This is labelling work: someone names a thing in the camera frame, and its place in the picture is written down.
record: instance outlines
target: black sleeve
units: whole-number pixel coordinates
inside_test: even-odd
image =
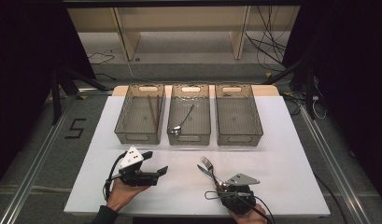
[[[97,216],[91,224],[113,224],[118,217],[118,213],[114,210],[101,205]]]

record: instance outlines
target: fork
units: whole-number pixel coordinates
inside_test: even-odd
[[[206,158],[206,157],[202,157],[202,162],[205,165],[205,167],[207,168],[208,172],[211,173],[211,176],[213,177],[213,180],[214,180],[214,184],[217,186],[218,189],[223,190],[222,186],[217,181],[217,178],[214,176],[214,166],[211,163],[211,161],[209,161],[208,158]]]

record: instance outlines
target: translucent gray storage bin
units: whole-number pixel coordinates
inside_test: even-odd
[[[120,142],[158,145],[164,102],[164,85],[129,86],[115,128]]]
[[[184,122],[180,133],[173,133],[173,129],[182,120]],[[208,146],[211,134],[210,121],[208,85],[173,85],[167,124],[170,145]]]
[[[219,146],[257,146],[262,125],[250,85],[216,85]]]

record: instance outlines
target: spoon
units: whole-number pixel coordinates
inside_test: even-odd
[[[191,113],[191,111],[193,110],[194,108],[194,105],[191,105],[191,108],[190,110],[188,111],[187,115],[185,116],[185,118],[178,124],[178,126],[174,127],[172,130],[171,130],[171,133],[174,133],[175,135],[179,135],[181,133],[181,125],[184,123],[184,121],[187,119],[188,115]]]

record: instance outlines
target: white table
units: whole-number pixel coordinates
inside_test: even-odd
[[[157,186],[142,192],[120,213],[133,217],[228,217],[220,200],[206,200],[205,192],[214,190],[213,182],[196,167],[206,156],[215,174],[228,179],[237,173],[261,180],[251,185],[254,194],[264,200],[275,217],[326,217],[327,204],[313,176],[284,100],[280,96],[256,96],[264,135],[257,147],[219,147],[216,135],[215,102],[210,91],[211,137],[207,147],[170,146],[166,127],[171,86],[165,87],[166,105],[161,143],[138,146],[153,151],[144,161],[144,172],[156,172],[168,165]],[[110,96],[79,171],[64,211],[74,215],[98,212],[103,185],[118,156],[129,149],[122,145],[114,129],[123,104],[123,96]]]

